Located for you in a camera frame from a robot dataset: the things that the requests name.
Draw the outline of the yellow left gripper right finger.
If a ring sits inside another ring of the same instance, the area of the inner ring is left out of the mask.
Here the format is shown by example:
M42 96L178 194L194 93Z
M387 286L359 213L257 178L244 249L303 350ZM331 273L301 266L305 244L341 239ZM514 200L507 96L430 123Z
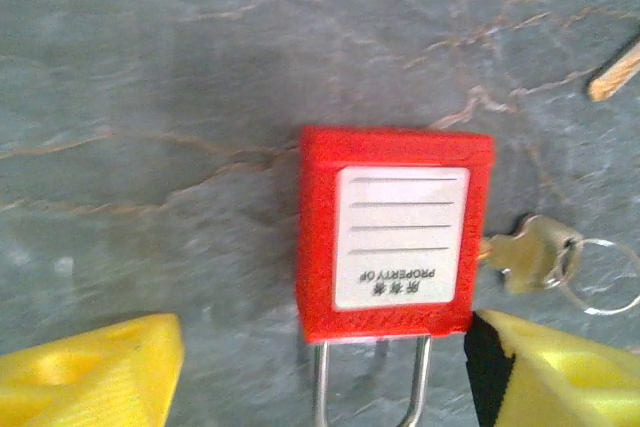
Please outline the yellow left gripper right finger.
M639 358L628 351L479 310L464 352L482 426L639 423Z

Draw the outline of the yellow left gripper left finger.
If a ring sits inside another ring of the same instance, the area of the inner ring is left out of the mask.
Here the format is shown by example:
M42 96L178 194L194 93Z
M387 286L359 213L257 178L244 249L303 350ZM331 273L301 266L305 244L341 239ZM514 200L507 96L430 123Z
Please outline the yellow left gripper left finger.
M174 314L153 314L1 358L4 426L163 426L182 369Z

